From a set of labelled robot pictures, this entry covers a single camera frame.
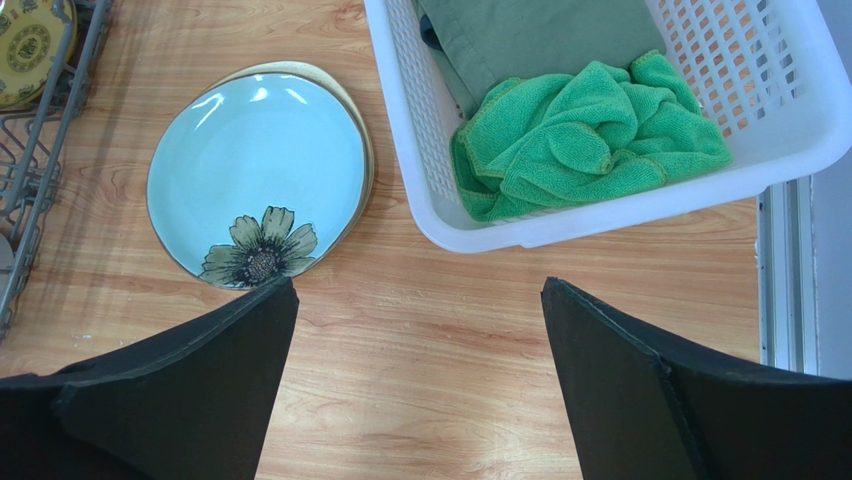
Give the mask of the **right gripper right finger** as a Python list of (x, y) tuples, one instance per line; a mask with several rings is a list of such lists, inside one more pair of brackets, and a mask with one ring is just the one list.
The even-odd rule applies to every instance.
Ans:
[(546, 330), (587, 479), (847, 479), (851, 384), (744, 360), (547, 279)]

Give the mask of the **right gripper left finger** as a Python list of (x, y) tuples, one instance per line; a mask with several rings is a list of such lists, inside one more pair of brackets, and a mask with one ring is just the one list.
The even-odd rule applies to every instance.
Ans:
[(299, 300), (290, 279), (50, 375), (1, 382), (5, 479), (252, 479)]

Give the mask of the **light blue flower plate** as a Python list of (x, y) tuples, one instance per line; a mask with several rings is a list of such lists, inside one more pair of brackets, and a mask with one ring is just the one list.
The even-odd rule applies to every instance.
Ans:
[(250, 289), (326, 256), (359, 203), (361, 136), (327, 90), (283, 74), (208, 90), (163, 133), (147, 210), (169, 256), (199, 280)]

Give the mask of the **cream bird plate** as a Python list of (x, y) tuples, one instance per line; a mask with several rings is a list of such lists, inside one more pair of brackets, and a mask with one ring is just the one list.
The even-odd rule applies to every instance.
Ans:
[(306, 62), (279, 60), (250, 65), (239, 70), (230, 72), (218, 78), (215, 82), (212, 82), (207, 85), (207, 90), (212, 90), (220, 85), (239, 78), (264, 74), (283, 74), (296, 76), (305, 80), (309, 80), (321, 86), (329, 93), (331, 93), (344, 106), (349, 116), (357, 126), (363, 143), (364, 181), (361, 189), (359, 203), (357, 205), (357, 208), (355, 209), (353, 217), (348, 221), (346, 227), (343, 229), (342, 233), (338, 237), (339, 240), (342, 240), (355, 227), (355, 225), (361, 218), (363, 212), (366, 210), (374, 183), (375, 151), (372, 140), (369, 135), (367, 124), (364, 121), (364, 118), (360, 110), (358, 109), (357, 104), (350, 96), (349, 92), (344, 88), (344, 86), (340, 84), (331, 74), (329, 74), (322, 68)]

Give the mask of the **beige cup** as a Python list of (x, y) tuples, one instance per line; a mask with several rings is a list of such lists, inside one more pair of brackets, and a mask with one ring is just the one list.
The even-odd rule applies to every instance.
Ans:
[(2, 275), (8, 275), (15, 261), (14, 250), (7, 237), (0, 233), (0, 271)]

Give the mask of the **bright green microfiber towel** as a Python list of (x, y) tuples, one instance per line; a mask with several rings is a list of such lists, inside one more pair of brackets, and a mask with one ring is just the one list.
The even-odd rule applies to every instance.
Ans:
[(460, 200), (479, 222), (609, 201), (705, 175), (732, 154), (656, 50), (627, 68), (494, 86), (450, 141)]

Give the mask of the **white plastic basket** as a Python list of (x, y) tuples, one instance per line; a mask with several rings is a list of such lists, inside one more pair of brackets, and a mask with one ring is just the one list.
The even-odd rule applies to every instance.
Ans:
[(651, 1), (667, 58), (716, 121), (724, 169), (661, 189), (494, 223), (462, 206), (449, 156), (456, 102), (410, 1), (369, 1), (368, 26), (412, 217), (458, 253), (535, 248), (755, 196), (851, 146), (851, 84), (815, 1)]

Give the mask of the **olive green folded cloth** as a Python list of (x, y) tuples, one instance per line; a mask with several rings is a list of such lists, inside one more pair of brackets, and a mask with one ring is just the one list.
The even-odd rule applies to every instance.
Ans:
[(512, 77), (577, 74), (592, 61), (627, 68), (666, 44), (636, 0), (416, 1), (420, 37), (462, 115)]

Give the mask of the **yellow patterned plate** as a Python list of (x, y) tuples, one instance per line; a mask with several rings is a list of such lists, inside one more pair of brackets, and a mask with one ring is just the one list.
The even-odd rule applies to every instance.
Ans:
[(49, 0), (1, 3), (1, 109), (37, 98), (48, 80), (66, 31)]

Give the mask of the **right aluminium frame post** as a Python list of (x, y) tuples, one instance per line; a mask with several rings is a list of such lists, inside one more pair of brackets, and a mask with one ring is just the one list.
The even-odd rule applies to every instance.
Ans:
[(755, 243), (761, 362), (819, 371), (810, 176), (768, 187), (757, 199)]

